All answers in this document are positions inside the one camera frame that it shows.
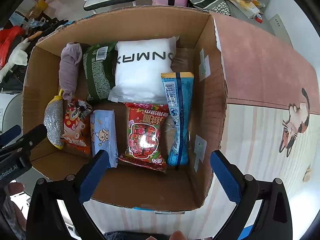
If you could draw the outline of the left hand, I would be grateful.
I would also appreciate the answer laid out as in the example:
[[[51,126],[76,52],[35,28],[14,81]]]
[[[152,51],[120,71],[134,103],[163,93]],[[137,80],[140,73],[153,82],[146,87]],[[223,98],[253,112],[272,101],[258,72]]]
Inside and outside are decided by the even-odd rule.
[[[8,185],[9,196],[13,196],[13,195],[21,193],[23,191],[24,191],[24,185],[22,183],[15,182],[15,183],[10,183]],[[19,222],[22,229],[25,231],[26,225],[27,225],[27,220],[25,219],[22,211],[18,208],[18,206],[10,198],[9,198],[9,202],[12,204],[12,206],[15,210],[15,215],[16,215],[17,221]]]

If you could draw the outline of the right hand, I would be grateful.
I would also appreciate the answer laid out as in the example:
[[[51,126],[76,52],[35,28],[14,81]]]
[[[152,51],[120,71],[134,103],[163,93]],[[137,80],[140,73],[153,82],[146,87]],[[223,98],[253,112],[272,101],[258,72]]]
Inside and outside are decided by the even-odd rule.
[[[150,235],[146,240],[187,240],[187,237],[180,231],[177,230],[173,232],[171,235],[165,235],[165,234],[153,234]]]

